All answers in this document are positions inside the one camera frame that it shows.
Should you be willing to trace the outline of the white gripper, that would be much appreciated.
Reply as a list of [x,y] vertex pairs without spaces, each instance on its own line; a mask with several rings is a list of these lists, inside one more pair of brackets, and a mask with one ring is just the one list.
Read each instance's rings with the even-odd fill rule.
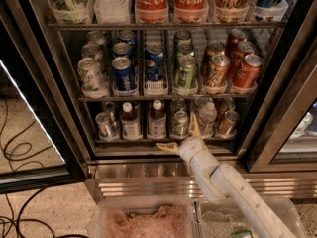
[[197,117],[194,113],[190,114],[188,132],[191,137],[183,140],[180,146],[175,143],[156,143],[156,146],[174,155],[180,155],[181,158],[190,165],[201,165],[203,159],[208,154],[204,141],[200,138],[201,132]]

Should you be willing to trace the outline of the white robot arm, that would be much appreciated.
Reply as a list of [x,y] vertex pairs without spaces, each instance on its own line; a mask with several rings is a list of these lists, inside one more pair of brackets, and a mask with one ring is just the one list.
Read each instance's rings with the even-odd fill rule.
[[235,201],[261,238],[296,238],[272,209],[230,164],[220,163],[205,145],[196,115],[190,113],[190,136],[180,144],[156,143],[165,152],[180,155],[191,166],[195,181],[210,202]]

